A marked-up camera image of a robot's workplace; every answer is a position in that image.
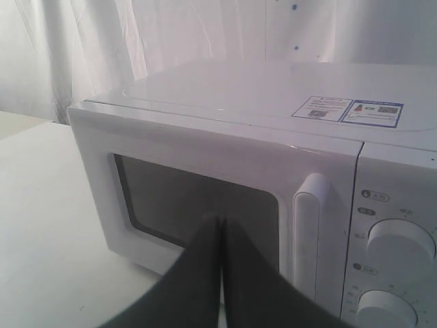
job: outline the microwave window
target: microwave window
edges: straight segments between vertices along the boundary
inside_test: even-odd
[[[115,155],[132,226],[184,247],[212,215],[237,218],[279,269],[279,205],[266,191]]]

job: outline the timer knob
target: timer knob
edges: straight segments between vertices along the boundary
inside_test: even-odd
[[[360,328],[414,328],[417,314],[410,304],[383,290],[365,292],[356,318]]]
[[[367,259],[384,279],[419,279],[430,271],[435,255],[433,238],[415,223],[387,219],[370,230]]]

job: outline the control panel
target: control panel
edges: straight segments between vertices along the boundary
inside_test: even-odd
[[[366,143],[358,160],[341,318],[437,327],[437,153]]]

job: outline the microwave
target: microwave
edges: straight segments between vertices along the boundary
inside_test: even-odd
[[[210,215],[357,327],[437,325],[437,68],[184,64],[69,108],[107,245],[163,274]]]

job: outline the door handle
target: door handle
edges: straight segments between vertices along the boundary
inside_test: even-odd
[[[312,173],[293,197],[293,285],[315,301],[319,222],[330,189],[329,180]]]

